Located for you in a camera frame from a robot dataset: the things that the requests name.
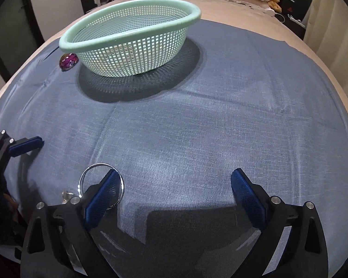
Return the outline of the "brown teddy bear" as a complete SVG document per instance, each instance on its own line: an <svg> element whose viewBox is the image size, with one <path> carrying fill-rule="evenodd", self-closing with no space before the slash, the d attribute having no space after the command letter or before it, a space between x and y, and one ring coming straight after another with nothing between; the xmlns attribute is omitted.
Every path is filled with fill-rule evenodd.
<svg viewBox="0 0 348 278"><path fill-rule="evenodd" d="M280 0L269 0L268 5L272 10L276 13L281 14L282 13L282 8L278 5Z"/></svg>

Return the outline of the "cream curtain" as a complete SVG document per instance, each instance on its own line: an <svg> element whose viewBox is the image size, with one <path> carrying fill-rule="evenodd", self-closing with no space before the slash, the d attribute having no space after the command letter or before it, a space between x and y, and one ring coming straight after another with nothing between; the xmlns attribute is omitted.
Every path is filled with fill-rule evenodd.
<svg viewBox="0 0 348 278"><path fill-rule="evenodd" d="M311 2L304 41L348 96L348 6L344 0Z"/></svg>

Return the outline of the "mint green plastic basket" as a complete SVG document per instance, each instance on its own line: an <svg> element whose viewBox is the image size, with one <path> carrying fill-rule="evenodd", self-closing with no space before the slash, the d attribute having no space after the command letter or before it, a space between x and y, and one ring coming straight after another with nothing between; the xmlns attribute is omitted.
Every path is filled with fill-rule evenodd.
<svg viewBox="0 0 348 278"><path fill-rule="evenodd" d="M200 18L200 8L187 1L126 1L75 23L61 36L59 48L75 53L97 75L129 77L176 57L188 28Z"/></svg>

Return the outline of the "white power strip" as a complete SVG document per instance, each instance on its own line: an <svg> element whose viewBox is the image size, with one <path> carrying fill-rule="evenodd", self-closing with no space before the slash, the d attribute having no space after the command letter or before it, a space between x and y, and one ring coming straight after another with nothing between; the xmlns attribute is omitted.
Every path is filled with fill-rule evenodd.
<svg viewBox="0 0 348 278"><path fill-rule="evenodd" d="M291 14L287 14L287 17L290 21L294 22L295 24L301 26L302 28L306 28L306 26L300 21L299 19L295 19Z"/></svg>

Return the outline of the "silver bangle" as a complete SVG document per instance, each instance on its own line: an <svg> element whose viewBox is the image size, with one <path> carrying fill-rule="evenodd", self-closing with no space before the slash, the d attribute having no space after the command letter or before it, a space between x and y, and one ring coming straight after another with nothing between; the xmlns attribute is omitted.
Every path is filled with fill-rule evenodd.
<svg viewBox="0 0 348 278"><path fill-rule="evenodd" d="M107 174L111 169L115 173L117 173L119 185L116 186L116 196L110 200L111 205L109 209L118 206L118 204L122 201L122 198L125 193L125 182L121 173L113 165L108 163L94 163L88 166L83 171L77 186L78 197L82 198L86 193L87 189L90 188L93 184L98 184L103 179L103 175Z"/></svg>

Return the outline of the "iridescent gem brooch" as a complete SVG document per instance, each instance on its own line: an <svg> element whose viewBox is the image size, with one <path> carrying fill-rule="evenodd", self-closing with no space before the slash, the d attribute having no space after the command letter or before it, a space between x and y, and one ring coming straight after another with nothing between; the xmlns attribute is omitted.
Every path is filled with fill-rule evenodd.
<svg viewBox="0 0 348 278"><path fill-rule="evenodd" d="M62 72L71 70L77 63L79 59L75 53L65 53L59 60L59 68Z"/></svg>

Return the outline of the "blue grey cloth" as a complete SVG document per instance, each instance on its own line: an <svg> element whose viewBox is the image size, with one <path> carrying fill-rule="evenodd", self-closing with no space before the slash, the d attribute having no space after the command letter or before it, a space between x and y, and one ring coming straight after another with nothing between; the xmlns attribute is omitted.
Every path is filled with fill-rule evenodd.
<svg viewBox="0 0 348 278"><path fill-rule="evenodd" d="M83 171L113 165L126 190L92 236L123 277L230 277L259 232L231 174L284 202L313 202L328 273L348 258L348 112L327 75L283 41L211 21L188 30L166 65L121 79L82 64L62 72L58 43L0 99L0 131L40 136L5 177L29 217L77 192Z"/></svg>

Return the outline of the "white round device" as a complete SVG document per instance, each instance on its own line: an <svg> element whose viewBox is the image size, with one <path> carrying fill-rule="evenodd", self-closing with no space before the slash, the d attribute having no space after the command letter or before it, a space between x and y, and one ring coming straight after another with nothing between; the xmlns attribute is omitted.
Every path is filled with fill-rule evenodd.
<svg viewBox="0 0 348 278"><path fill-rule="evenodd" d="M262 10L262 12L271 17L275 17L278 21L280 21L280 23L285 22L285 17L280 13L276 13L272 8L265 8Z"/></svg>

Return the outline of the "dark glass door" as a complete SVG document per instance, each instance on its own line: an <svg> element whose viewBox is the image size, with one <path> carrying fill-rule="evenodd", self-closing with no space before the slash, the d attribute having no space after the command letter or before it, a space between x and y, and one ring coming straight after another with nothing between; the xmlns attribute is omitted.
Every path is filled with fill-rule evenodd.
<svg viewBox="0 0 348 278"><path fill-rule="evenodd" d="M0 76L9 81L44 43L31 0L0 0Z"/></svg>

